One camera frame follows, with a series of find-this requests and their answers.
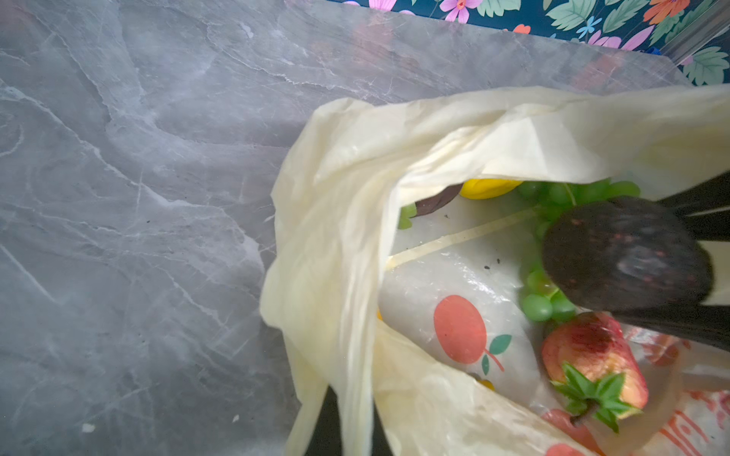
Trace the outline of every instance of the floral wallpaper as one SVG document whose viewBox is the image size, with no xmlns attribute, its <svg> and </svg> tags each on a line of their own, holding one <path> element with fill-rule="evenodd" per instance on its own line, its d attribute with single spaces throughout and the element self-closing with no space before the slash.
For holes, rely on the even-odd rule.
<svg viewBox="0 0 730 456">
<path fill-rule="evenodd" d="M 333 0 L 594 46 L 661 54 L 715 0 Z M 730 42 L 717 35 L 681 64 L 695 85 L 730 82 Z"/>
</svg>

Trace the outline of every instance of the grey marble surface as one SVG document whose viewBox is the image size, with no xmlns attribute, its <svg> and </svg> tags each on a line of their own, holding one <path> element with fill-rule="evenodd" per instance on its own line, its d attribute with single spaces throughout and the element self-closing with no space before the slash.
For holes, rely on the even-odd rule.
<svg viewBox="0 0 730 456">
<path fill-rule="evenodd" d="M 276 455 L 269 191 L 317 106 L 683 84 L 663 58 L 325 1 L 0 0 L 0 455 Z"/>
</svg>

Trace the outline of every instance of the tape strip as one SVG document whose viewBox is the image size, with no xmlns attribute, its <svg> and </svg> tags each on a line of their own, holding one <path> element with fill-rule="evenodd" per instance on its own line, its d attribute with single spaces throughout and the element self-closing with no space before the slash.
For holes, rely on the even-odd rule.
<svg viewBox="0 0 730 456">
<path fill-rule="evenodd" d="M 499 220 L 487 222 L 484 225 L 475 226 L 474 228 L 470 228 L 459 233 L 447 234 L 446 236 L 442 236 L 433 241 L 421 244 L 418 247 L 413 247 L 412 249 L 404 250 L 403 252 L 391 255 L 388 258 L 388 262 L 385 264 L 385 270 L 390 271 L 393 268 L 397 268 L 401 264 L 416 260 L 424 255 L 428 255 L 429 253 L 437 252 L 454 244 L 471 241 L 472 239 L 485 236 L 489 233 L 493 233 L 494 231 L 499 231 L 508 226 L 516 225 L 517 223 L 532 218 L 534 216 L 535 213 L 532 209 L 525 209 L 523 211 L 516 212 L 515 214 L 508 215 Z"/>
</svg>

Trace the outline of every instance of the yellow pepper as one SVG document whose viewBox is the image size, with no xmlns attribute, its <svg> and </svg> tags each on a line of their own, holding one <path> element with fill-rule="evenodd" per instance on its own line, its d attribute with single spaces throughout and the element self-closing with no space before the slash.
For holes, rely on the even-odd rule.
<svg viewBox="0 0 730 456">
<path fill-rule="evenodd" d="M 468 199 L 488 199 L 504 195 L 521 184 L 520 180 L 470 179 L 464 183 L 459 195 Z"/>
<path fill-rule="evenodd" d="M 480 380 L 479 383 L 483 384 L 484 386 L 486 386 L 490 390 L 495 391 L 494 390 L 494 385 L 489 380 Z"/>
</svg>

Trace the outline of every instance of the strawberry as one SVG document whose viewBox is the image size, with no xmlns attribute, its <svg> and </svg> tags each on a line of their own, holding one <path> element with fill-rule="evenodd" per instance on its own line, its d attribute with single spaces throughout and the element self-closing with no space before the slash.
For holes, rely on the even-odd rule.
<svg viewBox="0 0 730 456">
<path fill-rule="evenodd" d="M 649 392 L 618 321 L 587 312 L 558 326 L 542 344 L 542 362 L 578 425 L 596 418 L 618 432 L 617 420 L 640 413 Z"/>
</svg>

